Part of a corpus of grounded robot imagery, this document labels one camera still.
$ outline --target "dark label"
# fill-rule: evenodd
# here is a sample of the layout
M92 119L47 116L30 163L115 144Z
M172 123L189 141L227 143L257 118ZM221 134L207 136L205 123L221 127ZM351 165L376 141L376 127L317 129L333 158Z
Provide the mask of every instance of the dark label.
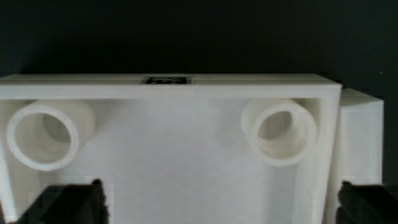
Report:
M147 77L143 78L142 84L149 85L182 85L189 84L189 78L188 77Z

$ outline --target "white plastic part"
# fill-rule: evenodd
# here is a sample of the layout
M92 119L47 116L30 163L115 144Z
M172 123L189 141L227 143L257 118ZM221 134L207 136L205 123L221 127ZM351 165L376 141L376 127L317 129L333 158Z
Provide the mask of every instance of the white plastic part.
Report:
M341 182L381 184L383 101L358 91L341 92L339 120L325 205L325 224L335 224Z
M21 164L5 144L8 118L26 104L21 100L0 101L0 201L6 223L17 219L42 190L37 170Z
M316 147L316 124L291 99L255 99L241 114L241 129L255 153L269 165L287 166Z
M0 99L83 99L97 121L70 164L31 176L21 172L19 178L33 178L42 187L99 178L110 224L319 224L339 84L312 74L189 74L189 85L143 85L147 76L184 75L0 79ZM269 166L252 152L241 131L246 102L269 98L300 102L317 130L314 150L285 167ZM22 197L26 189L14 194ZM19 208L6 211L21 215ZM14 222L17 217L5 218Z
M17 110L6 125L6 143L31 169L51 171L69 164L94 126L94 113L79 100L38 100Z

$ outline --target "black background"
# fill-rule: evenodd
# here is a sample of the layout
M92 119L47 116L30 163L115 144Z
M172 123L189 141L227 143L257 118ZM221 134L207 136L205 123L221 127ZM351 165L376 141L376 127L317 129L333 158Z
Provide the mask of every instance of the black background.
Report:
M398 3L1 0L0 75L321 73L385 100L398 183Z

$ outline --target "cylindrical boss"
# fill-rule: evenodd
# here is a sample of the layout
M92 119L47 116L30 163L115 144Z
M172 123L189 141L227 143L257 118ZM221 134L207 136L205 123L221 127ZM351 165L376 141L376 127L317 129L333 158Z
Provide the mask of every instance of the cylindrical boss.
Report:
M241 129L253 151L273 166L298 163L316 147L316 122L291 99L250 100L241 114Z
M6 143L21 163L33 169L62 168L95 129L94 112L81 100L38 100L14 113Z

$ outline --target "circular hole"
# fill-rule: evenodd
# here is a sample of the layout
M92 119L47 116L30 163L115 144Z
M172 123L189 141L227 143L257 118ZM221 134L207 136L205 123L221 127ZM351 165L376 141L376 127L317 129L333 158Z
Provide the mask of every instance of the circular hole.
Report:
M70 135L62 121L47 114L42 115L42 125L47 135L58 142L70 142Z
M60 120L30 114L15 124L15 145L22 156L38 163L56 162L67 153L70 137Z
M291 126L291 114L289 112L282 111L277 112L264 120L257 137L271 140L282 136Z

